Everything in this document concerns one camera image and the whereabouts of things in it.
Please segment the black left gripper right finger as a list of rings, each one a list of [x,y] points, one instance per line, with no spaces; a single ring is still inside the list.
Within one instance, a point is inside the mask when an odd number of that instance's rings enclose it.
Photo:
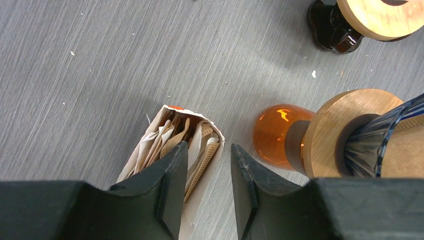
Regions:
[[[315,178],[300,186],[230,149],[240,240],[421,240],[424,182]]]

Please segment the wooden ring collar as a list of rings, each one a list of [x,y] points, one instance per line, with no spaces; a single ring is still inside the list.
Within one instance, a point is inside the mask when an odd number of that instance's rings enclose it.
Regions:
[[[404,0],[400,5],[383,0],[337,0],[343,17],[360,34],[392,41],[424,26],[424,2]]]

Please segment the orange glass carafe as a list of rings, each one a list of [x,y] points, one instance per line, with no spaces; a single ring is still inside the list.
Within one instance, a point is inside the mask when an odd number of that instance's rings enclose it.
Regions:
[[[306,174],[304,137],[315,112],[292,104],[264,110],[255,122],[252,140],[262,160],[280,169]]]

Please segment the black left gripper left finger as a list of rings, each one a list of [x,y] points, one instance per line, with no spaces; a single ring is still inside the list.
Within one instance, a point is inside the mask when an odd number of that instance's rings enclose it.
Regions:
[[[172,180],[182,173],[178,148],[152,171],[109,190],[84,181],[3,181],[3,240],[176,240],[177,207],[169,204]]]

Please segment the brown plastic dripper with handle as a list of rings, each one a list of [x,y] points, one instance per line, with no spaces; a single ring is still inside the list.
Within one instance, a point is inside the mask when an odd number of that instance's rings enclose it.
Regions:
[[[404,0],[384,1],[391,1],[393,5],[401,5]],[[337,5],[337,0],[313,1],[307,10],[306,17],[315,44],[321,49],[334,51],[337,54],[347,54],[355,51],[363,38],[369,38],[356,31],[346,21]],[[410,35],[389,41],[376,41],[397,42]]]

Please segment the blue plastic dripper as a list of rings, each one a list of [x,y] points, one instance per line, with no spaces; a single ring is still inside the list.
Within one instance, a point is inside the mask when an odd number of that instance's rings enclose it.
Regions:
[[[398,133],[415,129],[424,116],[421,94],[358,127],[347,138],[344,161],[354,176],[381,177],[390,139]]]

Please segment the brown paper coffee filter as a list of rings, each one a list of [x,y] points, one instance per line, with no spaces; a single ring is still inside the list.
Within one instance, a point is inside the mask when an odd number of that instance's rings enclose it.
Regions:
[[[424,116],[400,121],[389,138],[381,166],[382,178],[424,177]]]

